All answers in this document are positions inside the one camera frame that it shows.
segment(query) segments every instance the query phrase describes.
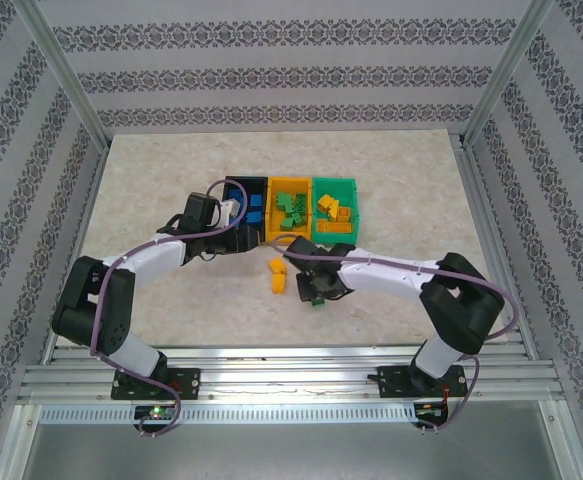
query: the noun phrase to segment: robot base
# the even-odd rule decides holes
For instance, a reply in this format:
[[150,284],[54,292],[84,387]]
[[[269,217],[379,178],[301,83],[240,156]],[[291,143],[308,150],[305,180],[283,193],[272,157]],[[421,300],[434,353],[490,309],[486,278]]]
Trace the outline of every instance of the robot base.
[[380,398],[435,398],[444,396],[443,388],[449,389],[448,397],[464,397],[467,393],[467,381],[464,368],[453,365],[437,386],[423,392],[411,382],[409,365],[389,365],[378,367],[377,375],[368,375],[369,380],[377,382]]
[[[198,399],[199,368],[168,368],[166,380],[161,381],[178,392],[182,400]],[[116,370],[111,388],[111,399],[169,401],[173,400],[173,395],[160,387],[141,382]]]

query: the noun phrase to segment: marble surface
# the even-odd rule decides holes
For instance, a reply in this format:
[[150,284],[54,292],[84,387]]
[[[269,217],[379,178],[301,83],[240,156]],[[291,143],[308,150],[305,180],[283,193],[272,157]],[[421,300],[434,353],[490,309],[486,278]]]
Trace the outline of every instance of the marble surface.
[[[353,177],[358,245],[413,259],[457,251],[486,272],[444,130],[116,136],[83,253],[101,257],[146,241],[190,192],[226,175]],[[292,266],[285,294],[274,295],[274,256],[260,247],[196,259],[137,293],[132,329],[153,345],[407,344],[433,333],[419,303],[385,294],[301,303]]]

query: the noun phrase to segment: orange block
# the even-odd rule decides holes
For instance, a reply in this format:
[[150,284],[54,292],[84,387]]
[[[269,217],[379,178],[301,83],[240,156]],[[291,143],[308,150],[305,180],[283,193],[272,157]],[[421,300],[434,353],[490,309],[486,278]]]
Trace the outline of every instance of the orange block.
[[329,222],[327,222],[326,218],[318,218],[318,222],[316,224],[316,229],[318,230],[318,232],[324,233],[327,231],[328,224],[329,224]]
[[287,273],[287,266],[282,258],[276,257],[269,262],[269,270],[271,273]]
[[287,277],[284,273],[274,273],[271,282],[271,291],[276,295],[282,295],[284,293],[284,283],[286,278]]
[[329,205],[329,220],[335,222],[338,218],[338,209],[340,208],[340,200],[334,200]]
[[329,210],[329,206],[333,203],[334,198],[331,195],[327,195],[326,193],[320,197],[318,200],[318,210],[322,213],[327,213]]
[[338,207],[338,218],[336,222],[346,223],[351,221],[351,209],[349,207]]
[[327,232],[329,233],[351,233],[353,232],[353,225],[350,223],[328,222]]

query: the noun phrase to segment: cable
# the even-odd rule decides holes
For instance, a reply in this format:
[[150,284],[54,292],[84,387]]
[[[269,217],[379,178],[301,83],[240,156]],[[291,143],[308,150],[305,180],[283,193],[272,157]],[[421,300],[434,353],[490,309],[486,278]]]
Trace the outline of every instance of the cable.
[[[100,287],[100,292],[98,294],[99,295],[98,296],[98,303],[97,303],[96,309],[95,309],[95,318],[93,320],[93,331],[91,333],[91,345],[90,345],[89,352],[91,353],[92,356],[99,358],[107,365],[110,365],[111,367],[119,370],[122,373],[126,373],[130,377],[136,378],[137,380],[141,380],[145,383],[148,383],[150,385],[154,385],[156,387],[162,388],[163,390],[166,390],[171,395],[173,395],[173,397],[175,399],[175,414],[173,415],[173,419],[168,424],[166,424],[164,426],[164,428],[162,428],[159,431],[154,432],[154,433],[148,433],[148,432],[145,432],[144,430],[142,430],[142,426],[144,425],[144,422],[147,420],[148,417],[144,417],[142,420],[140,420],[140,425],[139,425],[138,429],[140,430],[140,435],[143,437],[144,436],[159,437],[160,435],[164,435],[168,431],[172,430],[176,426],[176,424],[180,418],[180,412],[182,410],[182,400],[180,398],[180,395],[178,395],[178,392],[176,392],[173,388],[169,387],[168,385],[165,385],[164,383],[153,380],[152,378],[145,377],[144,375],[140,375],[139,373],[133,372],[131,370],[127,370],[122,365],[119,365],[116,362],[114,362],[113,360],[111,360],[109,357],[102,355],[102,354],[98,354],[97,346],[98,346],[98,337],[100,335],[100,323],[102,321],[102,309],[104,306],[104,298],[106,295],[107,287],[109,285],[109,280],[111,279],[111,275],[113,274],[115,269],[118,268],[118,266],[120,266],[122,263],[127,261],[133,255],[135,255],[135,254],[137,254],[137,253],[139,253],[147,248],[153,247],[155,245],[162,245],[163,243],[177,242],[177,241],[188,241],[188,240],[195,240],[198,238],[212,237],[214,235],[219,235],[221,233],[224,233],[224,232],[232,229],[233,227],[237,226],[240,223],[240,221],[242,220],[242,218],[244,218],[244,215],[246,214],[246,211],[247,211],[247,203],[248,203],[246,201],[247,192],[240,183],[236,182],[235,180],[229,180],[229,179],[225,178],[223,180],[218,180],[216,182],[213,182],[211,184],[211,186],[207,189],[207,195],[209,195],[211,190],[213,190],[216,186],[223,184],[223,183],[229,183],[231,185],[237,186],[240,189],[240,191],[242,192],[243,198],[245,199],[244,205],[243,205],[242,209],[240,210],[240,213],[231,223],[229,223],[229,225],[227,225],[226,227],[219,228],[218,230],[212,230],[209,232],[191,233],[191,234],[186,234],[186,235],[177,235],[174,237],[164,237],[164,238],[160,238],[158,240],[153,240],[151,242],[143,243],[142,245],[139,245],[135,248],[132,248],[127,253],[125,253],[124,255],[119,257],[118,259],[116,259],[111,264],[111,266],[108,268],[108,270],[104,274],[104,278],[102,279],[102,286]],[[174,216],[170,221],[175,222],[175,218],[176,218],[176,216]]]
[[[511,317],[511,321],[507,325],[502,327],[497,332],[492,333],[491,335],[488,335],[486,338],[487,340],[492,340],[494,338],[500,337],[500,336],[505,335],[506,333],[510,332],[513,328],[515,328],[515,326],[517,325],[518,320],[520,318],[520,309],[518,308],[518,304],[514,300],[513,295],[511,295],[508,291],[506,291],[504,288],[500,287],[499,285],[491,283],[487,280],[483,280],[483,279],[477,278],[477,277],[472,277],[471,275],[465,275],[463,273],[448,272],[446,270],[439,270],[439,269],[435,269],[435,268],[418,267],[415,265],[409,265],[408,263],[398,262],[395,260],[386,260],[386,259],[382,259],[382,258],[373,258],[373,257],[367,258],[367,257],[337,257],[337,256],[327,256],[327,255],[304,255],[301,253],[289,252],[287,250],[283,250],[280,247],[279,242],[283,238],[296,238],[296,237],[298,237],[298,235],[293,234],[293,233],[284,233],[282,235],[278,235],[273,240],[273,243],[271,244],[271,246],[273,247],[273,249],[276,252],[281,253],[282,255],[287,256],[287,257],[297,258],[299,260],[312,260],[312,261],[318,260],[318,261],[327,261],[327,262],[349,262],[349,263],[377,263],[378,265],[385,265],[388,267],[394,267],[394,268],[398,268],[398,269],[402,269],[402,270],[407,270],[410,272],[427,273],[427,274],[431,274],[431,275],[441,275],[443,277],[455,278],[457,280],[472,282],[472,283],[475,283],[477,285],[481,285],[483,287],[486,287],[486,288],[488,288],[496,293],[499,293],[504,298],[506,298],[507,301],[509,302],[509,304],[511,305],[511,308],[513,309],[513,315]],[[462,398],[462,400],[460,401],[460,404],[453,411],[453,414],[451,414],[451,416],[447,419],[447,421],[444,422],[444,424],[442,424],[441,426],[438,427],[437,425],[433,424],[432,422],[428,422],[426,420],[420,420],[420,423],[430,427],[430,430],[428,430],[428,431],[435,431],[437,433],[437,432],[447,428],[458,417],[460,412],[462,412],[465,405],[469,401],[469,397],[471,396],[471,393],[473,392],[473,388],[475,387],[475,384],[478,381],[478,375],[480,373],[480,361],[478,360],[478,357],[476,357],[475,355],[463,355],[460,358],[460,360],[466,360],[466,359],[471,359],[475,362],[475,374],[473,375],[473,381],[471,382],[471,385],[467,389],[466,395]]]

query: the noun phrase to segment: striped wall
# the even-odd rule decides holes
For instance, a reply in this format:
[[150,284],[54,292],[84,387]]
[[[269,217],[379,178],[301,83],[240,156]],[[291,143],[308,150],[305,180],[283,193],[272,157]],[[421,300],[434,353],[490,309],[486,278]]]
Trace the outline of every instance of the striped wall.
[[528,0],[45,0],[111,133],[460,133]]
[[474,145],[535,340],[583,441],[583,1],[556,2]]
[[0,0],[0,445],[39,361],[100,155],[13,5]]

